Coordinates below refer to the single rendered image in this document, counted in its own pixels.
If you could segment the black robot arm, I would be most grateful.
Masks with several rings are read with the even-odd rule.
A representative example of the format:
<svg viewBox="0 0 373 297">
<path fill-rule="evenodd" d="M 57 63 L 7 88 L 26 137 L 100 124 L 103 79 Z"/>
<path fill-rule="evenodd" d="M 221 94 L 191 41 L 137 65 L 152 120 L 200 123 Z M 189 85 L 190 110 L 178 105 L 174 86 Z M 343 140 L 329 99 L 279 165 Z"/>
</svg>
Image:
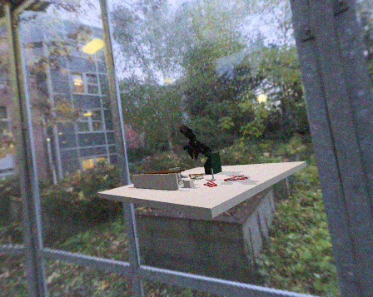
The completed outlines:
<svg viewBox="0 0 373 297">
<path fill-rule="evenodd" d="M 209 147 L 209 146 L 205 146 L 203 143 L 200 143 L 197 139 L 196 139 L 196 135 L 195 134 L 193 134 L 193 132 L 192 132 L 192 129 L 190 129 L 190 128 L 188 128 L 187 126 L 182 126 L 181 128 L 180 128 L 180 130 L 181 130 L 181 133 L 185 136 L 185 137 L 188 137 L 189 139 L 190 139 L 190 141 L 191 140 L 196 140 L 197 141 L 197 143 L 196 142 L 194 142 L 194 145 L 193 145 L 193 147 L 198 147 L 198 148 L 202 148 L 203 149 L 203 152 L 202 152 L 202 154 L 205 156 L 205 157 L 207 157 L 208 158 L 208 156 L 210 155 L 210 154 L 212 154 L 212 149 Z M 209 150 L 208 150 L 209 149 Z"/>
</svg>

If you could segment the long grey flat panel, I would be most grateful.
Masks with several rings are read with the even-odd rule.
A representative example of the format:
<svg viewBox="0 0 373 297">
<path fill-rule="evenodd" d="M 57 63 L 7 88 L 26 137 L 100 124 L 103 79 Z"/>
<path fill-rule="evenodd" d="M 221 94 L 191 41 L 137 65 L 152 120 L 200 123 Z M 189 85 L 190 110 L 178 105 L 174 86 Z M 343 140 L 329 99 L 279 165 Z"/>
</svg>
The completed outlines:
<svg viewBox="0 0 373 297">
<path fill-rule="evenodd" d="M 132 175 L 132 179 L 134 187 L 179 190 L 177 174 Z"/>
</svg>

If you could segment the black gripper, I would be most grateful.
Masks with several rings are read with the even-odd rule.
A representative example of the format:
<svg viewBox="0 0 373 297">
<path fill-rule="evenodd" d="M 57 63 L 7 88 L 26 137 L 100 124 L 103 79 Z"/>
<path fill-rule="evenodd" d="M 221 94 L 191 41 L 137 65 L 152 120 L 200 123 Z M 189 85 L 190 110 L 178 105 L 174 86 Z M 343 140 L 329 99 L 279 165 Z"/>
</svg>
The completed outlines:
<svg viewBox="0 0 373 297">
<path fill-rule="evenodd" d="M 196 147 L 193 147 L 194 142 L 197 143 L 196 140 L 191 140 L 191 141 L 189 142 L 190 145 L 184 146 L 183 149 L 184 149 L 184 150 L 187 150 L 187 149 L 188 149 L 187 152 L 189 153 L 189 155 L 191 156 L 192 159 L 193 159 L 193 153 L 194 153 L 194 156 L 195 156 L 195 158 L 196 158 L 196 160 L 197 160 L 197 157 L 198 157 L 199 152 L 203 152 L 203 149 L 202 149 L 202 148 L 198 148 L 197 146 L 196 146 Z M 194 151 L 195 151 L 195 152 L 194 152 Z"/>
</svg>

